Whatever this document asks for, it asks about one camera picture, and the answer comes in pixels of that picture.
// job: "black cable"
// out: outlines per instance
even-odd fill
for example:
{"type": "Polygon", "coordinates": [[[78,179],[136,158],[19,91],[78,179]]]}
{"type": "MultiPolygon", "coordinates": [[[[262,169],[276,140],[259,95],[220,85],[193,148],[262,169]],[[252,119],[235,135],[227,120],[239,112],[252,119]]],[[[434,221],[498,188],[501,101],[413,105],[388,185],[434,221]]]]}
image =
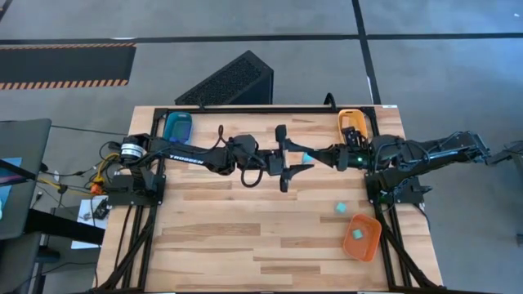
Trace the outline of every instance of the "black cable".
{"type": "Polygon", "coordinates": [[[389,208],[387,208],[386,210],[382,210],[382,214],[390,211],[395,205],[396,205],[396,196],[394,195],[394,193],[392,193],[392,205],[390,205],[389,208]]]}
{"type": "Polygon", "coordinates": [[[51,125],[51,127],[55,128],[61,128],[65,130],[72,130],[72,131],[88,131],[88,132],[94,132],[97,134],[104,134],[104,135],[116,135],[116,136],[127,136],[127,134],[124,133],[117,133],[112,131],[98,131],[98,130],[90,130],[90,129],[82,129],[79,127],[65,127],[65,126],[57,126],[57,125],[51,125]]]}
{"type": "Polygon", "coordinates": [[[425,219],[427,220],[428,229],[431,230],[431,222],[428,220],[428,215],[426,214],[426,212],[419,206],[420,204],[413,203],[412,205],[414,205],[414,207],[416,207],[419,210],[419,212],[421,212],[423,216],[425,216],[425,219]]]}
{"type": "Polygon", "coordinates": [[[218,144],[220,144],[220,142],[223,142],[223,144],[227,145],[227,142],[225,141],[225,139],[223,139],[223,125],[220,125],[218,127],[218,139],[216,140],[216,143],[214,143],[214,146],[211,147],[210,149],[207,149],[205,151],[202,151],[202,152],[191,152],[192,154],[208,154],[210,153],[211,151],[213,151],[217,146],[218,144]]]}
{"type": "Polygon", "coordinates": [[[98,149],[98,155],[100,155],[100,158],[102,160],[105,159],[104,155],[101,154],[101,151],[104,149],[104,147],[106,147],[107,145],[111,144],[112,141],[107,141],[105,142],[99,149],[98,149]]]}
{"type": "Polygon", "coordinates": [[[431,161],[431,155],[428,153],[428,150],[423,148],[423,146],[421,146],[418,142],[413,141],[413,140],[407,140],[405,143],[407,143],[407,145],[411,144],[411,145],[418,147],[418,149],[420,149],[425,154],[425,157],[427,158],[426,159],[427,163],[429,163],[431,161]]]}
{"type": "Polygon", "coordinates": [[[122,250],[123,236],[125,235],[125,229],[127,228],[127,221],[129,220],[129,214],[131,214],[132,206],[129,205],[125,219],[123,220],[122,234],[120,235],[120,241],[118,242],[118,250],[116,251],[116,259],[114,260],[114,270],[118,267],[118,260],[120,258],[120,251],[122,250]]]}
{"type": "Polygon", "coordinates": [[[440,149],[441,149],[441,147],[442,147],[443,145],[449,143],[449,141],[452,140],[455,136],[458,136],[458,135],[461,135],[461,134],[463,134],[462,131],[455,131],[453,134],[451,134],[450,136],[448,136],[448,137],[443,141],[443,143],[438,143],[438,144],[436,144],[435,146],[432,146],[432,148],[430,148],[427,152],[430,153],[432,150],[434,150],[434,149],[436,149],[436,148],[440,148],[440,149]]]}
{"type": "Polygon", "coordinates": [[[53,270],[58,270],[59,268],[61,268],[61,267],[63,267],[63,266],[66,266],[66,265],[95,265],[95,264],[96,264],[96,262],[66,262],[66,263],[64,263],[64,264],[62,264],[62,265],[58,265],[58,266],[55,267],[55,268],[52,268],[52,269],[50,269],[50,270],[46,270],[46,271],[42,272],[41,274],[37,274],[37,275],[34,275],[34,276],[31,277],[31,278],[26,279],[24,282],[20,283],[20,285],[16,286],[16,287],[13,289],[12,292],[14,293],[16,289],[18,289],[19,287],[21,287],[21,286],[24,285],[25,283],[30,282],[33,278],[36,278],[36,277],[38,277],[39,275],[49,274],[49,273],[51,273],[53,270]]]}
{"type": "MultiPolygon", "coordinates": [[[[248,158],[247,159],[247,163],[246,163],[246,167],[248,167],[248,163],[251,161],[251,158],[248,158]]],[[[254,181],[254,183],[252,184],[247,184],[245,182],[245,171],[246,169],[242,169],[242,174],[239,176],[239,180],[241,181],[242,185],[247,187],[247,188],[254,188],[256,187],[258,184],[260,184],[260,182],[262,181],[262,177],[263,177],[263,170],[260,169],[260,172],[258,173],[258,178],[254,181]]]]}
{"type": "Polygon", "coordinates": [[[380,152],[382,151],[383,147],[393,146],[395,144],[396,143],[388,143],[388,144],[383,144],[383,145],[379,146],[378,151],[374,155],[373,172],[376,172],[376,170],[378,169],[378,156],[379,156],[380,152]]]}
{"type": "Polygon", "coordinates": [[[85,171],[76,171],[76,172],[70,173],[70,174],[56,174],[56,173],[49,172],[49,171],[42,171],[42,173],[47,174],[47,175],[51,175],[51,176],[63,176],[63,177],[67,177],[67,176],[83,176],[83,174],[85,174],[86,172],[89,172],[91,169],[92,169],[92,167],[89,168],[88,170],[85,170],[85,171]]]}

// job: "teal block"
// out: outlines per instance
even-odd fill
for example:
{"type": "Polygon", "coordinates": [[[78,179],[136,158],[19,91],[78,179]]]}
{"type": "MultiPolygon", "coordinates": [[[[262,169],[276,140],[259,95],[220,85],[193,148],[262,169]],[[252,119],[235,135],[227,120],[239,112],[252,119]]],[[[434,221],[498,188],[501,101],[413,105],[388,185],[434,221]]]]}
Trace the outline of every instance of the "teal block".
{"type": "Polygon", "coordinates": [[[346,205],[345,203],[338,203],[336,206],[336,212],[337,213],[345,213],[346,212],[346,205]]]}
{"type": "Polygon", "coordinates": [[[355,229],[352,231],[352,238],[354,238],[354,240],[361,239],[363,238],[363,233],[361,233],[361,230],[355,229]]]}

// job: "orange tray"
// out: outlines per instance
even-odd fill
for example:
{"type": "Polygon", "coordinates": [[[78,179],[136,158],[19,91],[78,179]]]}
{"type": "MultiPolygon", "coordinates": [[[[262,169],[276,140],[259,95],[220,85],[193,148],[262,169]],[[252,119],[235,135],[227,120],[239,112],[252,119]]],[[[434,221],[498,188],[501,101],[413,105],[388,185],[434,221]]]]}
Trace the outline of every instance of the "orange tray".
{"type": "Polygon", "coordinates": [[[346,231],[343,251],[360,261],[371,261],[378,248],[381,233],[382,224],[378,220],[364,214],[354,215],[346,231]],[[361,231],[361,238],[354,239],[352,232],[355,229],[361,231]]]}
{"type": "Polygon", "coordinates": [[[342,133],[342,129],[345,127],[354,127],[357,131],[361,132],[365,138],[369,138],[367,132],[367,122],[363,112],[358,109],[345,109],[337,114],[337,128],[340,134],[340,140],[345,142],[345,136],[342,133]]]}

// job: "wooden tabletop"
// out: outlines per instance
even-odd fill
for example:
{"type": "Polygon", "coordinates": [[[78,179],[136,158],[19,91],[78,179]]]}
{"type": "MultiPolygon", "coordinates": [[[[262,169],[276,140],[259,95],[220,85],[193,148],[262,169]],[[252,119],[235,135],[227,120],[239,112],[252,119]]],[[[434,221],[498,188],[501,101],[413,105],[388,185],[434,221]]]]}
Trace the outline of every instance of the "wooden tabletop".
{"type": "MultiPolygon", "coordinates": [[[[153,112],[152,106],[136,107],[129,133],[148,133],[153,112]]],[[[376,106],[376,114],[382,134],[405,136],[396,107],[376,106]]],[[[215,143],[220,124],[224,137],[252,134],[261,149],[277,148],[279,124],[287,125],[288,137],[298,144],[323,148],[339,143],[336,114],[194,114],[193,124],[191,144],[201,147],[215,143]]],[[[301,158],[290,154],[288,162],[300,163],[301,158]]],[[[365,263],[341,248],[354,214],[374,216],[363,171],[338,172],[316,162],[291,180],[286,194],[279,191],[279,177],[267,174],[254,189],[241,185],[239,171],[219,176],[204,167],[168,161],[165,174],[168,183],[156,218],[146,291],[387,289],[379,249],[365,263]],[[344,215],[334,212],[340,202],[347,206],[344,215]]],[[[247,182],[256,176],[248,172],[247,182]]],[[[396,209],[405,249],[429,279],[441,283],[427,221],[412,205],[397,204],[396,209]]],[[[113,270],[126,211],[118,207],[110,213],[97,267],[101,282],[113,270]]],[[[121,256],[127,251],[132,217],[121,256]]],[[[391,256],[401,285],[392,249],[391,256]]],[[[139,265],[135,262],[132,285],[139,265]]]]}

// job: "yellow wire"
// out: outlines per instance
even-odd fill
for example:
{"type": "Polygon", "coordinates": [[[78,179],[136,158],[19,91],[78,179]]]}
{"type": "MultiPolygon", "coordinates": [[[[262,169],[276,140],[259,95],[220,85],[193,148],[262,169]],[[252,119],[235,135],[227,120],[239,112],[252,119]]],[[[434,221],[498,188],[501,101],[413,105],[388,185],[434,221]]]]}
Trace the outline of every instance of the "yellow wire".
{"type": "MultiPolygon", "coordinates": [[[[112,154],[109,154],[109,155],[105,156],[104,160],[102,160],[102,162],[98,166],[98,172],[96,173],[96,177],[101,176],[101,171],[103,170],[104,165],[109,161],[109,159],[111,159],[113,157],[118,157],[118,156],[120,156],[120,154],[117,154],[117,153],[112,153],[112,154]]],[[[40,181],[40,182],[42,182],[44,184],[48,184],[48,185],[54,187],[55,189],[60,189],[60,185],[58,185],[56,183],[53,183],[50,180],[46,180],[46,179],[43,179],[43,178],[38,178],[38,181],[40,181]]],[[[71,189],[69,191],[72,194],[92,196],[91,193],[82,193],[82,192],[74,191],[74,190],[71,190],[71,189]]]]}

